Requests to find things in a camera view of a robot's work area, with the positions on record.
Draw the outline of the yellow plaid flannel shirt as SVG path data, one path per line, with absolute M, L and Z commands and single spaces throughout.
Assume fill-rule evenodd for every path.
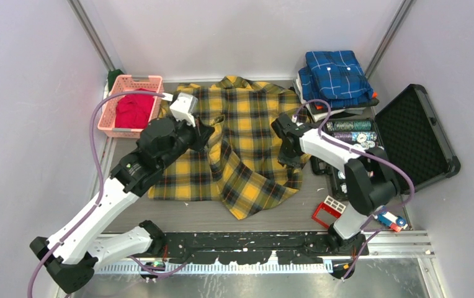
M 165 170 L 150 199 L 219 201 L 243 220 L 302 188 L 302 168 L 279 163 L 282 141 L 271 127 L 281 114 L 306 120 L 294 90 L 226 76 L 211 86 L 182 83 L 176 93 L 195 96 L 195 115 L 215 131 L 202 151 L 188 150 Z

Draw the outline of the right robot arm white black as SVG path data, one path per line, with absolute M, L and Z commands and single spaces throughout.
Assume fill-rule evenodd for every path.
M 345 254 L 360 242 L 365 221 L 400 193 L 386 152 L 378 147 L 357 149 L 328 135 L 318 124 L 297 124 L 287 114 L 280 114 L 271 127 L 282 141 L 280 164 L 300 166 L 302 155 L 309 154 L 345 175 L 349 203 L 325 236 L 333 253 Z

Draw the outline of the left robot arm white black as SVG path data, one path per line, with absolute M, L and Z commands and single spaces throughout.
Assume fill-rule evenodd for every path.
M 164 251 L 166 236 L 150 220 L 108 240 L 100 241 L 98 236 L 160 182 L 166 168 L 186 151 L 202 151 L 214 131 L 198 118 L 193 124 L 173 117 L 151 120 L 136 148 L 120 159 L 95 198 L 58 232 L 31 242 L 31 250 L 65 293 L 80 290 L 111 263 L 140 253 L 156 257 Z

